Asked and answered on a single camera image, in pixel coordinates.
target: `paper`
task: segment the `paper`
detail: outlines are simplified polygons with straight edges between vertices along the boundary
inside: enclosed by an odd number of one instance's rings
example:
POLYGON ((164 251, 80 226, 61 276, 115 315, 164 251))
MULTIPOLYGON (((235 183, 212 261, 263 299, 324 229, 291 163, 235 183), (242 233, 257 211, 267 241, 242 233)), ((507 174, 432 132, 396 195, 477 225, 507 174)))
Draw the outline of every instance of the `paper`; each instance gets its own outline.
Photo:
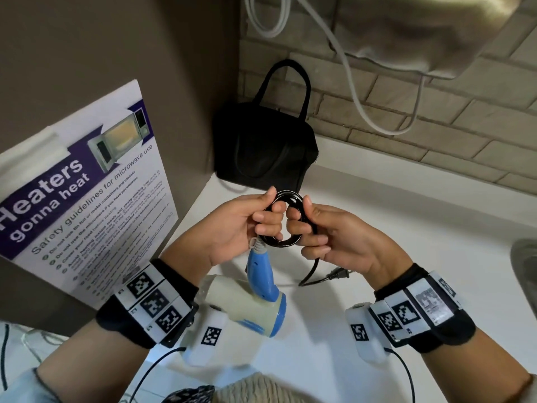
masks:
POLYGON ((33 136, 0 154, 13 187, 0 196, 0 255, 99 308, 177 212, 137 81, 41 133, 51 132, 50 150, 33 136))

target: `black bag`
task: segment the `black bag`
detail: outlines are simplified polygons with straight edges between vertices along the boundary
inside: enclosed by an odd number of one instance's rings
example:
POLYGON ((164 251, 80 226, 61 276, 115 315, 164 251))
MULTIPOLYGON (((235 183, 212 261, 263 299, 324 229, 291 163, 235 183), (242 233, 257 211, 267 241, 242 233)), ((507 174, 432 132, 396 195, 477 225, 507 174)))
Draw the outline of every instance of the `black bag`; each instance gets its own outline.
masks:
POLYGON ((216 176, 252 188, 298 192, 306 170, 319 150, 313 129, 305 122, 312 91, 308 74, 294 60, 272 66, 252 102, 220 110, 213 122, 216 176), (259 105, 272 74, 292 67, 304 79, 306 93, 298 118, 259 105))

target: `brick wall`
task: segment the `brick wall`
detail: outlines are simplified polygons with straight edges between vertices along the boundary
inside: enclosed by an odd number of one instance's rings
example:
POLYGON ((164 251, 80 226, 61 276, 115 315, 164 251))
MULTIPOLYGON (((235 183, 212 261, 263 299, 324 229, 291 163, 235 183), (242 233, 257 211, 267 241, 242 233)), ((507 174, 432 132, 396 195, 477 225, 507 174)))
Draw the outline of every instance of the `brick wall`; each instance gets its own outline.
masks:
MULTIPOLYGON (((272 1, 257 7, 267 26, 279 13, 272 1)), ((312 3, 330 19, 330 0, 312 3)), ((537 195, 537 0, 525 0, 459 78, 428 79, 419 120, 411 131, 395 137, 376 134, 360 117, 339 59, 306 13, 293 8, 285 30, 271 40, 257 34, 244 11, 242 16, 239 100, 253 98, 272 64, 289 57, 310 76, 307 121, 317 134, 537 195)), ((350 61, 371 118, 384 128, 404 127, 418 77, 350 61)), ((296 114, 304 93, 300 76, 283 68, 273 77, 263 104, 296 114)))

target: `microwave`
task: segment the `microwave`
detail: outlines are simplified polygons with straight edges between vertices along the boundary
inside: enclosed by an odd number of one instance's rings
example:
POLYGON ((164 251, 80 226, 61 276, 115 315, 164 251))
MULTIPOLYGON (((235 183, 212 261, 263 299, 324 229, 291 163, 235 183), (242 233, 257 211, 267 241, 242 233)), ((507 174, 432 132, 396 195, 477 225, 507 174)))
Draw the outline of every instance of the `microwave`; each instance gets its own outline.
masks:
POLYGON ((142 109, 125 117, 101 135, 88 141, 88 147, 104 173, 110 171, 131 148, 149 135, 142 109))

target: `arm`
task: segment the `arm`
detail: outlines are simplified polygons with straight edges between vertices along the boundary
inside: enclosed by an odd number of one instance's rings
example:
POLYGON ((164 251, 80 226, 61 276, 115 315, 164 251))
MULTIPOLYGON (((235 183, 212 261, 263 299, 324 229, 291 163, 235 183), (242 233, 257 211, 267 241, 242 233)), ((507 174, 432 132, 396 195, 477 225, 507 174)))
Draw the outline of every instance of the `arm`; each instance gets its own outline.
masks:
MULTIPOLYGON (((364 275, 374 290, 391 283, 412 266, 409 255, 383 232, 357 216, 304 198, 307 217, 319 227, 298 221, 287 210, 287 230, 304 234, 299 242, 307 259, 323 260, 364 275)), ((502 403, 515 398, 530 384, 531 376, 501 346, 477 330, 464 345, 442 345, 423 355, 440 389, 451 403, 502 403)))
MULTIPOLYGON (((274 212, 264 211, 275 194, 271 188, 264 195, 224 203, 179 237, 161 259, 199 286, 213 265, 248 250, 256 234, 281 238, 286 205, 278 202, 272 206, 274 212)), ((46 358, 37 374, 62 403, 116 403, 148 352, 91 321, 46 358)))

